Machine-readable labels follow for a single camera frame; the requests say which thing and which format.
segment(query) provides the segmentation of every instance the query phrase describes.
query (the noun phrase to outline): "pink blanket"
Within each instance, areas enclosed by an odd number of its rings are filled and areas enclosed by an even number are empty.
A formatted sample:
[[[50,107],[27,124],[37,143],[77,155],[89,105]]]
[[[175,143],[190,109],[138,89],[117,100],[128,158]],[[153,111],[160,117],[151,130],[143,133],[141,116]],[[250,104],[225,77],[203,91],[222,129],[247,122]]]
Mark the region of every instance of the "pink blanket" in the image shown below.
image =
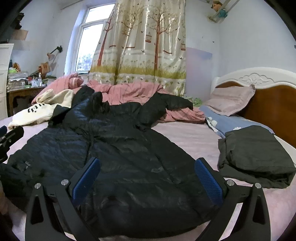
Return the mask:
[[[72,79],[78,79],[78,74],[72,74],[64,77],[60,77],[52,84],[47,86],[40,93],[42,94],[47,89],[53,89],[55,93],[59,93],[64,89],[73,89],[76,93],[81,87],[82,83],[76,88],[72,88],[70,85]],[[162,85],[158,83],[150,82],[134,82],[130,84],[100,84],[95,80],[90,80],[87,86],[95,90],[95,92],[102,92],[103,101],[108,101],[110,105],[123,104],[127,102],[139,102],[140,104],[146,103],[155,92],[169,94],[163,89]],[[174,111],[166,111],[166,114],[160,119],[160,122],[173,122],[173,121],[186,121],[191,123],[203,123],[205,121],[205,115],[198,108],[194,107],[193,110],[184,108]]]

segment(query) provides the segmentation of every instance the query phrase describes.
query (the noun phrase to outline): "tree print curtain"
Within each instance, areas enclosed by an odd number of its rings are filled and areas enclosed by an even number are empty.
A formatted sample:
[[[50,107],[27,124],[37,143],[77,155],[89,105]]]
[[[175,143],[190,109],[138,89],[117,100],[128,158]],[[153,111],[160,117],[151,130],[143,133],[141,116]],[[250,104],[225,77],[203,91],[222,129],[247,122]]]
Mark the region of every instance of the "tree print curtain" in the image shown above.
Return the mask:
[[[158,82],[182,96],[185,0],[117,0],[89,74],[100,83]]]

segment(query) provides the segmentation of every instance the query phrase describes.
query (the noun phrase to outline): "silver bolt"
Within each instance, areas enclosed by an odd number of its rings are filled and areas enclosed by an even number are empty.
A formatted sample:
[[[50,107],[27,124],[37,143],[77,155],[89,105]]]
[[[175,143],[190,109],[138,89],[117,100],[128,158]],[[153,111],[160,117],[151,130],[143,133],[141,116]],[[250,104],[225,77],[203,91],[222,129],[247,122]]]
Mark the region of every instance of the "silver bolt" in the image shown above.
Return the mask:
[[[63,181],[61,181],[61,184],[63,186],[66,186],[68,183],[69,183],[69,180],[67,180],[67,179],[64,179]]]
[[[227,180],[226,182],[229,186],[233,186],[234,185],[234,181],[233,180]]]
[[[36,183],[36,184],[35,184],[35,188],[36,188],[36,189],[38,189],[38,188],[40,188],[40,187],[41,187],[41,184],[40,184],[40,183]]]
[[[255,183],[255,187],[261,188],[261,184],[260,183]]]

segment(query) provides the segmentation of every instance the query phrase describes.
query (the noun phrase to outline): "wooden desk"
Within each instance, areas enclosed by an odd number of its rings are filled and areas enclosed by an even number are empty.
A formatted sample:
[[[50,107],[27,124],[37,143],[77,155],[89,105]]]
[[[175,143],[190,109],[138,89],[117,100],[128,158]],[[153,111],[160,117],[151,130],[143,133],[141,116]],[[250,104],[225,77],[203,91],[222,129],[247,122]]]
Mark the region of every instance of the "wooden desk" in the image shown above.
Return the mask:
[[[13,116],[13,99],[17,96],[37,96],[45,87],[33,87],[7,92],[8,116]]]

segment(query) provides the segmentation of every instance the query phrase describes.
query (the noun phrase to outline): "wall-mounted lamp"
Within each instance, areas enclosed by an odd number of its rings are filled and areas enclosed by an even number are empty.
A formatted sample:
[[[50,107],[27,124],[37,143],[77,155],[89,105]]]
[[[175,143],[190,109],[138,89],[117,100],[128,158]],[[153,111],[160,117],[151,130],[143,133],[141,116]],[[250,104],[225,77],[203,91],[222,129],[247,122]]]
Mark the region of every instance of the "wall-mounted lamp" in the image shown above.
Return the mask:
[[[58,50],[60,53],[63,51],[63,48],[62,46],[58,46],[56,47],[51,53],[47,53],[47,56],[48,56],[48,60],[51,61],[54,59],[55,55],[52,54],[54,51]]]

